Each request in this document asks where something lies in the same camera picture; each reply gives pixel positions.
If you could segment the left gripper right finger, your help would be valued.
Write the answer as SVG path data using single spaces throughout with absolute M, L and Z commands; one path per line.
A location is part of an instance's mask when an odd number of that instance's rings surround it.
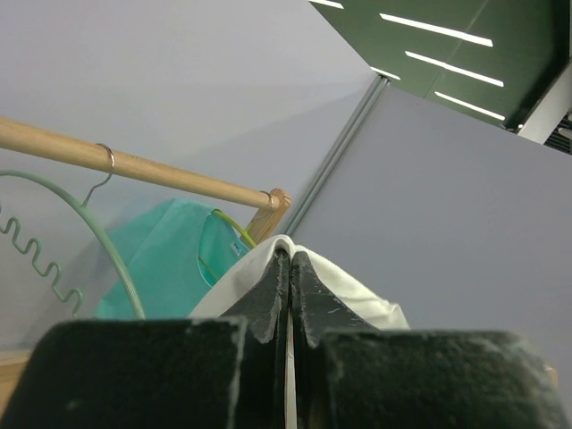
M 301 428 L 568 428 L 541 357 L 512 332 L 381 330 L 308 255 L 290 265 Z

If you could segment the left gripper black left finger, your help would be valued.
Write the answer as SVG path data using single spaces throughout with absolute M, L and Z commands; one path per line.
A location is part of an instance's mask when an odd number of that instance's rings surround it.
M 290 260 L 216 318 L 81 321 L 48 331 L 4 428 L 283 428 Z

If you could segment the white t-shirt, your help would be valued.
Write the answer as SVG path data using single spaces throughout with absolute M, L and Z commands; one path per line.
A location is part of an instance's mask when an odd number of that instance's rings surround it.
M 223 353 L 215 379 L 228 400 L 209 428 L 384 428 L 375 363 L 385 330 L 405 330 L 399 305 L 336 264 L 274 236 L 247 253 L 191 313 L 208 348 Z

